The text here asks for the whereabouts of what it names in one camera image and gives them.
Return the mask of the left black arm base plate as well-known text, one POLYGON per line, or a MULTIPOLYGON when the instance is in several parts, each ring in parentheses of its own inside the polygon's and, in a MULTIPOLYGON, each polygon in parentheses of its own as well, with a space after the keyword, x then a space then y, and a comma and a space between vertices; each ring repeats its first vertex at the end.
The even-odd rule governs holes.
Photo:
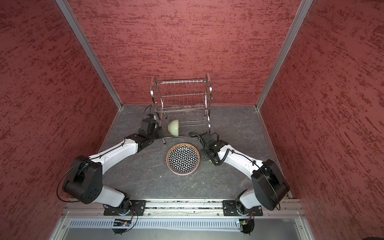
POLYGON ((103 205, 104 216, 128 217, 133 216, 134 214, 142 216, 144 214, 146 203, 146 200, 128 200, 120 207, 103 205))

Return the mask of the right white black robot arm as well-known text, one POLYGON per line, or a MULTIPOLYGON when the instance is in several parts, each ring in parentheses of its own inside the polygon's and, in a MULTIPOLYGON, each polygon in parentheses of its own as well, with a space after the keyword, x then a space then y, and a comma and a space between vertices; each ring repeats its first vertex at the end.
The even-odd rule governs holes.
POLYGON ((255 207, 281 210, 280 202, 290 191, 290 186, 274 161, 256 160, 208 133, 198 134, 197 138, 204 155, 214 166, 230 165, 252 181, 253 189, 242 191, 235 199, 239 214, 246 215, 255 207))

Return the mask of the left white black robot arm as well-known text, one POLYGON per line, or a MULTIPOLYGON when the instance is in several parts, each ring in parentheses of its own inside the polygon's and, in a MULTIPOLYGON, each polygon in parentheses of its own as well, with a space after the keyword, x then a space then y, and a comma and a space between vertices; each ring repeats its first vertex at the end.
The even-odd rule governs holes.
POLYGON ((148 114, 142 119, 137 134, 125 137, 121 143, 101 153, 75 158, 73 165, 63 177, 63 191, 83 204, 99 203, 117 215, 133 215, 134 207, 129 195, 105 186, 103 175, 122 160, 135 155, 163 137, 164 131, 157 117, 148 114))

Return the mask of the steel two-tier dish rack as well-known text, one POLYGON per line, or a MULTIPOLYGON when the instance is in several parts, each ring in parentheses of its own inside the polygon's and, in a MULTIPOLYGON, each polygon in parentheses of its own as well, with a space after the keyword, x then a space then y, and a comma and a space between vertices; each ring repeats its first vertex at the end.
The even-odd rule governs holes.
POLYGON ((213 87, 207 73, 202 79, 151 79, 151 97, 164 137, 183 138, 190 132, 211 133, 213 87), (168 125, 180 121, 179 136, 173 137, 168 125))

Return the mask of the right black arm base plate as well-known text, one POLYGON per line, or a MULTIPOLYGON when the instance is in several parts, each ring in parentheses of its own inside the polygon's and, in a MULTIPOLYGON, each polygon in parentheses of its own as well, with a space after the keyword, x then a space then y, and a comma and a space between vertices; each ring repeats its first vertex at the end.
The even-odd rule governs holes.
POLYGON ((223 201, 223 212, 224 216, 242 216, 242 217, 261 217, 263 211, 261 206, 252 207, 251 209, 246 208, 240 201, 235 200, 224 200, 223 201))

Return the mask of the white patterned deep plate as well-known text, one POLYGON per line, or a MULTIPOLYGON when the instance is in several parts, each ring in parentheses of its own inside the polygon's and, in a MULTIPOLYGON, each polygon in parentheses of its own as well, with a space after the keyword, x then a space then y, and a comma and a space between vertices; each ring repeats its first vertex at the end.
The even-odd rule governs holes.
POLYGON ((176 175, 186 176, 193 173, 200 164, 200 153, 191 144, 180 143, 167 153, 168 168, 176 175))

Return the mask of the pale green bowl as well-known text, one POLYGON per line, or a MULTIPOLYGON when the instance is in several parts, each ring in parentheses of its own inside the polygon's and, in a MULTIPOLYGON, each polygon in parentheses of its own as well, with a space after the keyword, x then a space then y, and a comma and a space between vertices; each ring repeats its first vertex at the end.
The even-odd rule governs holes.
POLYGON ((168 125, 168 131, 173 137, 179 136, 180 121, 173 120, 168 125))

